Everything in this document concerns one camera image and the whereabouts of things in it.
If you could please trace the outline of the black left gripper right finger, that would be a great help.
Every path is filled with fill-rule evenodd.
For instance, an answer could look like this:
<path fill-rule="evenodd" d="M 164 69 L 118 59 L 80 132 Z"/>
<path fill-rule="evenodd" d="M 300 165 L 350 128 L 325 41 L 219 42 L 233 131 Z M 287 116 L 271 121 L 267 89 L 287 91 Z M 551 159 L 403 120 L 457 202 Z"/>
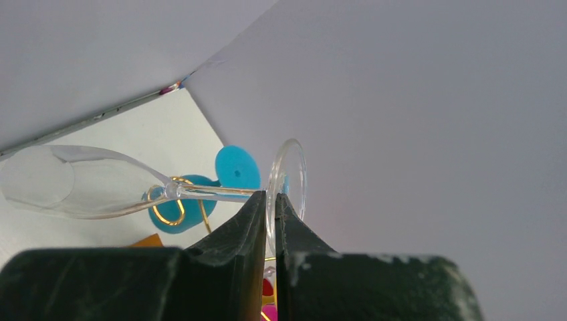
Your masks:
<path fill-rule="evenodd" d="M 340 253 L 275 202 L 280 320 L 482 320 L 459 267 L 438 255 Z"/>

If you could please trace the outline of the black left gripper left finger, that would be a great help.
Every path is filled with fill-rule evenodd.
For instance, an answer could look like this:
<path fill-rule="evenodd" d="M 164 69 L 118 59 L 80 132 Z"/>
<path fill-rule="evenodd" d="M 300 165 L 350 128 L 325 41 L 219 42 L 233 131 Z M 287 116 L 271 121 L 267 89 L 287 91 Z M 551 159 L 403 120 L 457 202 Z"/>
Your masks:
<path fill-rule="evenodd" d="M 266 194 L 187 249 L 33 249 L 1 271 L 2 320 L 259 320 Z"/>

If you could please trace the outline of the blue wine glass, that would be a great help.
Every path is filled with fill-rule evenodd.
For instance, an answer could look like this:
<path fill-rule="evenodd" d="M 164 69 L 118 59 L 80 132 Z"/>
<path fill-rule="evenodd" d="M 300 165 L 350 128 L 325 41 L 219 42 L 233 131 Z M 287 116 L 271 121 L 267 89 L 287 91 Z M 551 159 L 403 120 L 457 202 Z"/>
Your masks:
<path fill-rule="evenodd" d="M 257 163 L 239 146 L 225 146 L 217 153 L 215 172 L 216 181 L 202 175 L 173 177 L 173 181 L 210 187 L 260 188 L 261 177 Z M 153 206 L 148 209 L 148 214 L 154 225 L 165 233 L 182 233 L 202 222 L 210 232 L 208 216 L 212 214 L 216 204 L 212 200 L 179 199 Z"/>

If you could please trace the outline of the clear glass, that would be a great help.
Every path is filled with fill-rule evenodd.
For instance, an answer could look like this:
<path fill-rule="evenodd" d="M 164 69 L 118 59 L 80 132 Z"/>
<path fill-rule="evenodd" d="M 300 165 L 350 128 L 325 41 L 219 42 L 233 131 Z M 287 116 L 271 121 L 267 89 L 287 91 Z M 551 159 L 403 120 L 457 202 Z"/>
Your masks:
<path fill-rule="evenodd" d="M 1 192 L 13 207 L 74 219 L 113 219 L 179 199 L 244 203 L 265 193 L 267 244 L 275 250 L 275 201 L 306 204 L 306 160 L 295 139 L 279 148 L 266 185 L 240 189 L 177 183 L 173 177 L 114 150 L 78 145 L 39 145 L 16 152 L 1 169 Z"/>

